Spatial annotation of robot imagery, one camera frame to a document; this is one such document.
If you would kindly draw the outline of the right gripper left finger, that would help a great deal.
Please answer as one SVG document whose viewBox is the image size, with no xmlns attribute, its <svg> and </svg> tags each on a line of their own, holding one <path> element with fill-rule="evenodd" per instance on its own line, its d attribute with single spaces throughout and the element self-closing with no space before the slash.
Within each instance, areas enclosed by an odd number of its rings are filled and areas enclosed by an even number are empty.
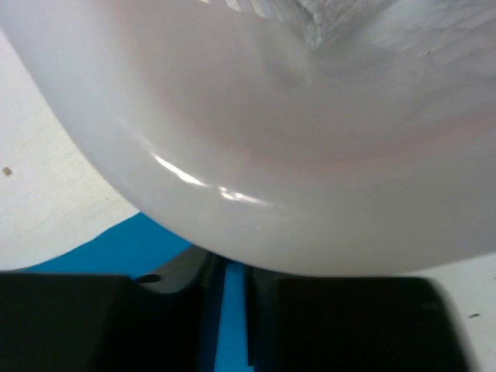
<svg viewBox="0 0 496 372">
<path fill-rule="evenodd" d="M 211 370 L 224 274 L 196 246 L 138 278 L 6 272 L 1 369 Z"/>
</svg>

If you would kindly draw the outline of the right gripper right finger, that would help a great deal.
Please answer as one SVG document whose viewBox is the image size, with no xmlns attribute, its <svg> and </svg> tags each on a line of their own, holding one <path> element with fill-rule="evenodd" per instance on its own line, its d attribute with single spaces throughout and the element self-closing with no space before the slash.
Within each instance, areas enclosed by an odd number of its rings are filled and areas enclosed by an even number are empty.
<svg viewBox="0 0 496 372">
<path fill-rule="evenodd" d="M 475 371 L 446 292 L 424 277 L 245 272 L 256 371 Z"/>
</svg>

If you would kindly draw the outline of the blue t-shirt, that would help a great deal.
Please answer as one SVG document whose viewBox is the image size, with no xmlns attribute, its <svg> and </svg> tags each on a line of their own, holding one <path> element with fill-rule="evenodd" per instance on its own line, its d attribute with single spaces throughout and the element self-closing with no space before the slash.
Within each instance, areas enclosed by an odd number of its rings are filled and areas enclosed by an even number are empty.
<svg viewBox="0 0 496 372">
<path fill-rule="evenodd" d="M 35 273 L 148 274 L 183 253 L 191 244 L 159 226 L 142 213 L 105 230 L 73 250 L 25 267 Z M 214 285 L 214 315 L 205 325 L 201 350 L 210 354 L 200 361 L 201 371 L 252 371 L 248 362 L 244 266 L 229 261 Z"/>
</svg>

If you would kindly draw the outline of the white plastic basket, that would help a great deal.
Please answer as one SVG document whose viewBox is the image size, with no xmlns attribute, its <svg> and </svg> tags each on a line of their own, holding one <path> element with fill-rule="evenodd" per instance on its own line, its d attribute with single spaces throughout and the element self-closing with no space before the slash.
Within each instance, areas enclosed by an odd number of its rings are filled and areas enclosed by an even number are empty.
<svg viewBox="0 0 496 372">
<path fill-rule="evenodd" d="M 245 264 L 418 270 L 495 249 L 495 3 L 392 1 L 313 50 L 296 1 L 3 1 L 79 150 Z"/>
</svg>

